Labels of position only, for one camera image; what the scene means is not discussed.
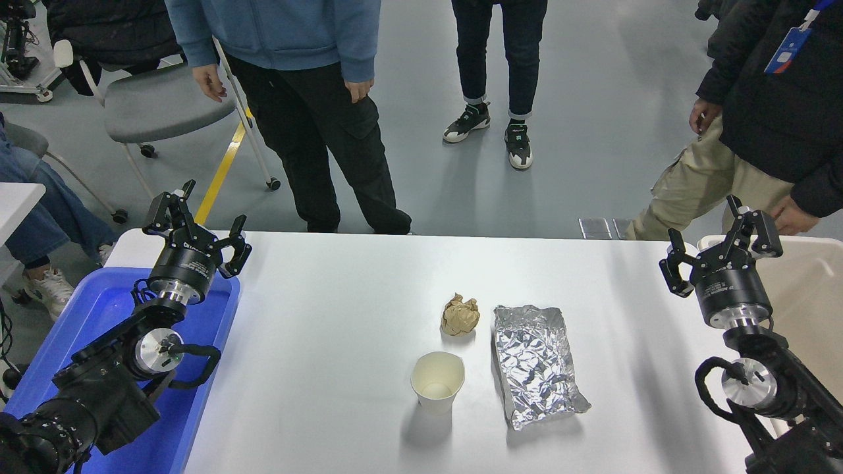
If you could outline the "person's right hand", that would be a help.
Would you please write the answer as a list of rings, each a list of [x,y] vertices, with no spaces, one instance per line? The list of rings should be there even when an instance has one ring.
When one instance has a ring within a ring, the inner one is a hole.
[[[228,96],[226,87],[220,81],[217,64],[192,67],[192,77],[207,98],[220,103]]]
[[[714,104],[702,98],[693,103],[689,116],[689,126],[698,136],[705,133],[714,120],[722,113],[722,105]]]

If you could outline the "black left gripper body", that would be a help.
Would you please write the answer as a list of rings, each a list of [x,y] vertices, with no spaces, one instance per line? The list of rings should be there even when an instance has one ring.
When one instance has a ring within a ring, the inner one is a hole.
[[[206,295],[213,282],[216,268],[211,256],[196,251],[190,246],[165,246],[151,268],[148,288],[161,293],[171,283],[180,283],[190,287],[193,295]]]

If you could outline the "person's left hand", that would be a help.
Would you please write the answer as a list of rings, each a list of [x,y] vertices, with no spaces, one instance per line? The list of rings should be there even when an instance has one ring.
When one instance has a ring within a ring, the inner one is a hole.
[[[780,235],[807,233],[820,222],[820,218],[798,207],[790,195],[777,201],[769,213]]]
[[[344,86],[350,94],[350,102],[352,104],[358,104],[361,100],[367,98],[374,83],[375,80],[373,78],[358,83],[345,80]]]

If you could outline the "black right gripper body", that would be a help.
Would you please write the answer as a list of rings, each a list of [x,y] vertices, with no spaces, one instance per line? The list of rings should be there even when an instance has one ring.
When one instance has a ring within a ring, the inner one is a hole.
[[[753,326],[771,318],[771,301],[754,264],[693,272],[693,289],[708,327]]]

